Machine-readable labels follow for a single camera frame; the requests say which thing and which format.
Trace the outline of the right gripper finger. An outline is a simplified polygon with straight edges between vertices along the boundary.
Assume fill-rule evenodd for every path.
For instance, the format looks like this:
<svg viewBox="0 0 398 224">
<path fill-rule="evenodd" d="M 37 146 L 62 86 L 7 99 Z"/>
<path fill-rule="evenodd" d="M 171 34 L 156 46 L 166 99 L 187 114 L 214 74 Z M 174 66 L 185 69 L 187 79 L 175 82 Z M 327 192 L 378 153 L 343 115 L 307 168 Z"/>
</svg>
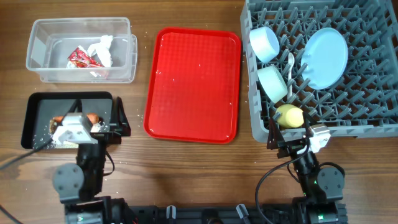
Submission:
<svg viewBox="0 0 398 224">
<path fill-rule="evenodd" d="M 303 136 L 303 138 L 309 139 L 313 136 L 311 126 L 317 125 L 317 122 L 307 112 L 303 112 L 303 121 L 305 126 L 305 135 Z"/>
<path fill-rule="evenodd" d="M 268 149 L 278 149 L 283 147 L 285 144 L 283 135 L 274 121 L 274 119 L 269 120 L 269 134 L 267 138 L 267 148 Z"/>
</svg>

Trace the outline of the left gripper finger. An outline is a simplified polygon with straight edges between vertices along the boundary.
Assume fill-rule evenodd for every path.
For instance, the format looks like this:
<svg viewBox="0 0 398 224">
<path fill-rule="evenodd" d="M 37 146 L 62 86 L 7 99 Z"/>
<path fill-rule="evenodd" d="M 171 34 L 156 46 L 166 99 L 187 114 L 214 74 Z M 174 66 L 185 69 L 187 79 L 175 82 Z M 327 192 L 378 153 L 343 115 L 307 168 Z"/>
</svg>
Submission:
<svg viewBox="0 0 398 224">
<path fill-rule="evenodd" d="M 83 112 L 83 107 L 82 107 L 82 102 L 80 99 L 76 99 L 70 109 L 67 111 L 67 113 L 82 113 Z"/>
<path fill-rule="evenodd" d="M 113 100 L 113 108 L 109 120 L 109 130 L 123 137 L 131 135 L 131 127 L 124 112 L 123 101 L 120 97 Z"/>
</svg>

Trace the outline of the yellow plastic cup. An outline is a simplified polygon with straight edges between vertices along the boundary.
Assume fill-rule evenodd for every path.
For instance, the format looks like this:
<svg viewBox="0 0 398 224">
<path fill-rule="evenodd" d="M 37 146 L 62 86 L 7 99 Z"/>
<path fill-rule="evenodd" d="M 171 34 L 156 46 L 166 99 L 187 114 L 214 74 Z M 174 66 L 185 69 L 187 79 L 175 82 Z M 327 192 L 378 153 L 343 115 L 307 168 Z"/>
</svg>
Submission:
<svg viewBox="0 0 398 224">
<path fill-rule="evenodd" d="M 277 108 L 280 116 L 277 123 L 283 128 L 299 128 L 304 123 L 303 111 L 291 104 L 284 104 Z"/>
</svg>

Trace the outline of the orange carrot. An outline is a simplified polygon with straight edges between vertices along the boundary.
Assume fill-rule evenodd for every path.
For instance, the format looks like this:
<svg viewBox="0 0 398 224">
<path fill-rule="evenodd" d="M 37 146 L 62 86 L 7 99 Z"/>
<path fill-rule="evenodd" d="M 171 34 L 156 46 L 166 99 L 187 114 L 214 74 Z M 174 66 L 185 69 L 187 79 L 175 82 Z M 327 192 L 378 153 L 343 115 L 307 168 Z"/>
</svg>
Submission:
<svg viewBox="0 0 398 224">
<path fill-rule="evenodd" d="M 92 124 L 97 124 L 100 122 L 100 117 L 95 113 L 88 113 L 86 115 Z M 64 116 L 55 116 L 52 118 L 55 122 L 61 122 Z"/>
</svg>

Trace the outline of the brown food lump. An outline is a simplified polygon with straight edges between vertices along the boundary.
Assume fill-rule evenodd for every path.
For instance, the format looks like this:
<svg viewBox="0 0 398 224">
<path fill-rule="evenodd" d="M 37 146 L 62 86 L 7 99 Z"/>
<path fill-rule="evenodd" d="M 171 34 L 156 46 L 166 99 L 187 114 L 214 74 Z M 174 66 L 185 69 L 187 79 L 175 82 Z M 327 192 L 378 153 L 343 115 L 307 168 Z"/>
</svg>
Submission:
<svg viewBox="0 0 398 224">
<path fill-rule="evenodd" d="M 49 133 L 54 134 L 57 129 L 57 126 L 58 123 L 54 119 L 51 119 L 49 122 Z"/>
</svg>

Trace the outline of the light green bowl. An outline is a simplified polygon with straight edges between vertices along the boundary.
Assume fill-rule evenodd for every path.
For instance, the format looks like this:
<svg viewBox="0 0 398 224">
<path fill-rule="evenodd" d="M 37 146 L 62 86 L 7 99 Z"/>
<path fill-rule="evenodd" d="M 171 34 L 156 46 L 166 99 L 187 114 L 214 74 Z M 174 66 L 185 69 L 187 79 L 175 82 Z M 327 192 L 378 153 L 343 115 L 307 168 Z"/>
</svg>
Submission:
<svg viewBox="0 0 398 224">
<path fill-rule="evenodd" d="M 269 66 L 257 71 L 260 84 L 268 98 L 277 103 L 287 95 L 287 85 L 277 67 Z"/>
</svg>

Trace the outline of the white tissue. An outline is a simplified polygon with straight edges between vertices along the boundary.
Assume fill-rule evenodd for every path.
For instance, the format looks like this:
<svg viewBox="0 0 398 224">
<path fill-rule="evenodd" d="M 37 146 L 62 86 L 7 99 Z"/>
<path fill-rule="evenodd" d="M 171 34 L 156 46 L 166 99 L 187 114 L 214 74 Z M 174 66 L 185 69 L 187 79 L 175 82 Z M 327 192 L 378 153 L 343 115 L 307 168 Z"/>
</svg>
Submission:
<svg viewBox="0 0 398 224">
<path fill-rule="evenodd" d="M 104 67 L 111 67 L 113 64 L 111 54 L 110 54 L 110 47 L 112 44 L 114 37 L 112 35 L 103 35 L 100 37 L 100 41 L 95 44 L 91 44 L 88 47 L 88 55 L 93 57 L 95 55 L 98 56 L 101 64 Z"/>
</svg>

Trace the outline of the white plastic spoon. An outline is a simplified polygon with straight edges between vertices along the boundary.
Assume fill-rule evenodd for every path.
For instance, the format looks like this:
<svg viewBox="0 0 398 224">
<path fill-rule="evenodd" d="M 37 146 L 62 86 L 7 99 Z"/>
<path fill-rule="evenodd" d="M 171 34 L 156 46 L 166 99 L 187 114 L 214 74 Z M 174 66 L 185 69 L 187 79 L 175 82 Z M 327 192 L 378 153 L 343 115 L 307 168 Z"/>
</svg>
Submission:
<svg viewBox="0 0 398 224">
<path fill-rule="evenodd" d="M 295 63 L 295 57 L 292 52 L 289 52 L 288 54 L 288 65 L 289 65 L 289 72 L 288 72 L 288 81 L 292 81 L 292 70 L 294 67 Z M 288 93 L 287 93 L 287 98 L 290 98 L 292 96 L 292 85 L 288 85 Z"/>
</svg>

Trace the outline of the large light blue plate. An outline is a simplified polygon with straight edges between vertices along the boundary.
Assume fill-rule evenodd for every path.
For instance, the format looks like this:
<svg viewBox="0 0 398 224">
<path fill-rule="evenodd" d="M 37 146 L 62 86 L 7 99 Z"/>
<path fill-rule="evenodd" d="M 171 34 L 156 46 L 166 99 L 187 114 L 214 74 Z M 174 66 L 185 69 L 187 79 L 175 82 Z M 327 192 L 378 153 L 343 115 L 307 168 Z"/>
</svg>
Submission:
<svg viewBox="0 0 398 224">
<path fill-rule="evenodd" d="M 348 63 L 348 45 L 345 38 L 330 27 L 314 33 L 304 48 L 300 65 L 302 78 L 309 80 L 314 90 L 326 89 L 337 82 Z"/>
</svg>

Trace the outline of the red plastic tray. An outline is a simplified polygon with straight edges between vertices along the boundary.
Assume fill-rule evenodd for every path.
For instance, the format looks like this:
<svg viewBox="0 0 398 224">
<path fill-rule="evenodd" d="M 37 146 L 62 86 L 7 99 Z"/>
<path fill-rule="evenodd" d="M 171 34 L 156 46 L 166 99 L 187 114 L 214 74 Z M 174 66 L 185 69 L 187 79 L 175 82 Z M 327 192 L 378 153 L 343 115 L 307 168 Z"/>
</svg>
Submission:
<svg viewBox="0 0 398 224">
<path fill-rule="evenodd" d="M 167 27 L 156 37 L 144 130 L 227 144 L 237 132 L 242 43 L 233 32 Z"/>
</svg>

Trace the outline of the light blue bowl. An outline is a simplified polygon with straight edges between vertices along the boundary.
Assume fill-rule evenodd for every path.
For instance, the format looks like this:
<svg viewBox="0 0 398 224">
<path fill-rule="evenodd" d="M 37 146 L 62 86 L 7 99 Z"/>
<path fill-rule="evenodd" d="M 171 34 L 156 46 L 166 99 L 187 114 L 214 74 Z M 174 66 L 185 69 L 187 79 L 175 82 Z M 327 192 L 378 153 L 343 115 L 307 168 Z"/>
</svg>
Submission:
<svg viewBox="0 0 398 224">
<path fill-rule="evenodd" d="M 250 31 L 249 41 L 256 57 L 262 63 L 270 62 L 279 54 L 279 41 L 269 27 L 260 27 Z"/>
</svg>

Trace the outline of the red snack wrapper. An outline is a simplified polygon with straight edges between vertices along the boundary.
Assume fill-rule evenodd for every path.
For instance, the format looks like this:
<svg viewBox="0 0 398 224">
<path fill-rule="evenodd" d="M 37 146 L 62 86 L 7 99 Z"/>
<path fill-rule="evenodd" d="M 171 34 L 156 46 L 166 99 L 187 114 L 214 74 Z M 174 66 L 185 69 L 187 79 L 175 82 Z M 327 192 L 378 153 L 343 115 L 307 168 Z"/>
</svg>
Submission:
<svg viewBox="0 0 398 224">
<path fill-rule="evenodd" d="M 102 64 L 90 57 L 82 46 L 78 46 L 68 57 L 67 68 L 101 68 Z"/>
</svg>

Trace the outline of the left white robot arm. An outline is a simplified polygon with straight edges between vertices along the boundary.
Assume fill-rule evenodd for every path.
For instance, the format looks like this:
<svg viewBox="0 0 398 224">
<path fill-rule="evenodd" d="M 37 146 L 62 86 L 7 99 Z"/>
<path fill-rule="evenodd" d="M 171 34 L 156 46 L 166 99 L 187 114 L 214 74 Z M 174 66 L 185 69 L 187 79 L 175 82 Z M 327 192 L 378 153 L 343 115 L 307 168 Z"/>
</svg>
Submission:
<svg viewBox="0 0 398 224">
<path fill-rule="evenodd" d="M 137 223 L 124 199 L 98 196 L 107 175 L 105 162 L 112 159 L 108 146 L 131 135 L 122 99 L 117 97 L 112 106 L 106 132 L 91 130 L 93 121 L 82 112 L 81 100 L 76 100 L 57 124 L 53 140 L 78 146 L 76 162 L 58 167 L 52 179 L 64 206 L 65 223 Z"/>
</svg>

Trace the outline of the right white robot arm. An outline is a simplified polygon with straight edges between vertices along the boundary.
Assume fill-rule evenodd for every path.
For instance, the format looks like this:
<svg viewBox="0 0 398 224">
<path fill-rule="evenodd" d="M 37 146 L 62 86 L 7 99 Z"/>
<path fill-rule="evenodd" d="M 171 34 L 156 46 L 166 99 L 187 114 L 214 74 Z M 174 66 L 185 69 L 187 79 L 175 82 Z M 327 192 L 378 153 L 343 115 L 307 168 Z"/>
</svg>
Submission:
<svg viewBox="0 0 398 224">
<path fill-rule="evenodd" d="M 319 163 L 316 153 L 326 146 L 331 134 L 328 127 L 303 114 L 305 134 L 286 141 L 277 125 L 269 121 L 268 149 L 277 149 L 279 159 L 289 157 L 284 165 L 293 165 L 291 173 L 300 184 L 303 195 L 290 204 L 264 204 L 257 207 L 266 223 L 334 223 L 348 222 L 343 199 L 344 169 L 332 162 Z"/>
</svg>

